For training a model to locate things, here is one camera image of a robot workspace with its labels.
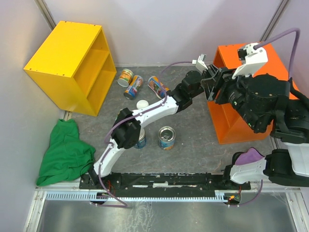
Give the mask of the orange shelf cabinet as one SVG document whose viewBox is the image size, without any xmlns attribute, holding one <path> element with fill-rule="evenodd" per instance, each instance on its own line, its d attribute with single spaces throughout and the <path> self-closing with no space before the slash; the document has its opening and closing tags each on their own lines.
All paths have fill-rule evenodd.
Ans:
<svg viewBox="0 0 309 232">
<path fill-rule="evenodd" d="M 241 65 L 241 61 L 238 58 L 238 49 L 244 45 L 241 43 L 218 46 L 213 64 L 218 68 L 237 68 Z M 288 71 L 274 47 L 268 44 L 264 46 L 264 49 L 267 52 L 268 63 L 255 73 L 255 75 L 268 73 L 279 80 L 288 80 Z M 263 140 L 272 130 L 273 124 L 270 124 L 265 133 L 254 133 L 230 104 L 219 105 L 211 101 L 208 102 L 208 107 L 219 144 L 221 145 Z"/>
</svg>

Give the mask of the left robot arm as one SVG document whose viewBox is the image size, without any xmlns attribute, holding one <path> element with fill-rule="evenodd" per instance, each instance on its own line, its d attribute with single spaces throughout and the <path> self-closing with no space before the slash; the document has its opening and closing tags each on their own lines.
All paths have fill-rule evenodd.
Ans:
<svg viewBox="0 0 309 232">
<path fill-rule="evenodd" d="M 202 92 L 206 92 L 212 101 L 213 89 L 204 87 L 203 84 L 210 81 L 211 86 L 214 86 L 219 72 L 220 69 L 213 64 L 202 68 L 201 72 L 189 71 L 174 90 L 163 91 L 163 99 L 139 110 L 122 109 L 104 138 L 107 148 L 88 171 L 90 183 L 98 189 L 106 185 L 106 176 L 111 173 L 112 167 L 122 153 L 138 143 L 142 128 L 165 116 L 185 110 L 193 103 L 193 98 Z"/>
</svg>

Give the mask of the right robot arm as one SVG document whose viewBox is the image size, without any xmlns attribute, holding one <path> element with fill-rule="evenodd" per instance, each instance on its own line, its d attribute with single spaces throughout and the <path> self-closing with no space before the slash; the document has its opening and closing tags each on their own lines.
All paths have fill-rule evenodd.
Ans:
<svg viewBox="0 0 309 232">
<path fill-rule="evenodd" d="M 254 133 L 270 135 L 285 144 L 263 156 L 254 149 L 236 153 L 222 176 L 222 185 L 233 189 L 245 182 L 268 179 L 272 183 L 309 185 L 309 101 L 294 89 L 292 80 L 270 74 L 239 75 L 233 69 L 211 65 L 203 72 L 201 85 L 208 101 L 230 104 Z"/>
</svg>

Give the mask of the blue can pull tab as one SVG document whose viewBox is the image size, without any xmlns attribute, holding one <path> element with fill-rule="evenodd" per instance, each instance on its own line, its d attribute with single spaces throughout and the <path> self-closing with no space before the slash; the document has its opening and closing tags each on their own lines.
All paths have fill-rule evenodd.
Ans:
<svg viewBox="0 0 309 232">
<path fill-rule="evenodd" d="M 159 146 L 164 150 L 170 150 L 175 145 L 176 132 L 172 127 L 164 126 L 158 132 Z"/>
</svg>

